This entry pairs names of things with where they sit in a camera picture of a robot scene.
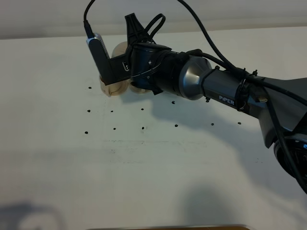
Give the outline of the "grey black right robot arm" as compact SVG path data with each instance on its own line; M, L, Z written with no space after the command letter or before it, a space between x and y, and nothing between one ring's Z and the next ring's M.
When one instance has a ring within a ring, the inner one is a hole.
M258 119L264 144L281 167L307 188L307 80L277 80L231 68L199 49L173 52L153 41L165 22L157 15L146 27L125 17L128 63L134 87L169 92L188 100L205 97Z

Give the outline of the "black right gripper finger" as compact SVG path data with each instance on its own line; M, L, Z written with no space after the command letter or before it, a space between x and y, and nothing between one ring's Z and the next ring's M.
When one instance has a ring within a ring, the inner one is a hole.
M153 94L154 94L154 95L158 95L158 94L160 94L160 93L162 93L162 92L163 92L162 90L153 91Z

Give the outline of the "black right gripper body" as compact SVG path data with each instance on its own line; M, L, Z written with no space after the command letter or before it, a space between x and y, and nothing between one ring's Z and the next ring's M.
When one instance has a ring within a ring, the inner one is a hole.
M165 23L165 16L158 14L144 28L134 13L125 16L128 48L126 58L131 70L131 81L142 89L162 90L180 96L179 75L189 60L189 55L173 52L153 40Z

